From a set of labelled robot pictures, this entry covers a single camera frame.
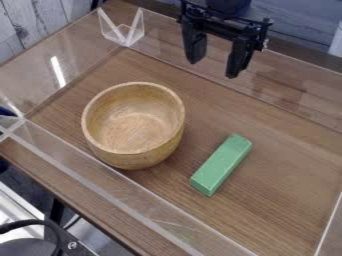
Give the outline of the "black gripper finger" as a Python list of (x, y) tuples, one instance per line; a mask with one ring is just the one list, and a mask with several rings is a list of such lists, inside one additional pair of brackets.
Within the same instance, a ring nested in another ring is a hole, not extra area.
[(226, 76), (230, 79), (238, 77), (239, 73), (247, 68), (254, 55), (254, 43), (243, 36), (239, 36), (233, 41), (233, 50), (229, 55)]
[(182, 18), (181, 24), (186, 57), (191, 64), (197, 64), (207, 53), (207, 34), (203, 24), (189, 17)]

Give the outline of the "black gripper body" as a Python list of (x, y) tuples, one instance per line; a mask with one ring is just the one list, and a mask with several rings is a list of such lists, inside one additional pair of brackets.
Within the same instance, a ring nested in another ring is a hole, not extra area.
[(267, 31), (274, 21), (251, 10), (251, 0), (181, 0), (182, 18), (189, 17), (203, 24), (206, 34), (229, 41), (239, 36), (247, 37), (254, 49), (262, 51), (267, 46)]

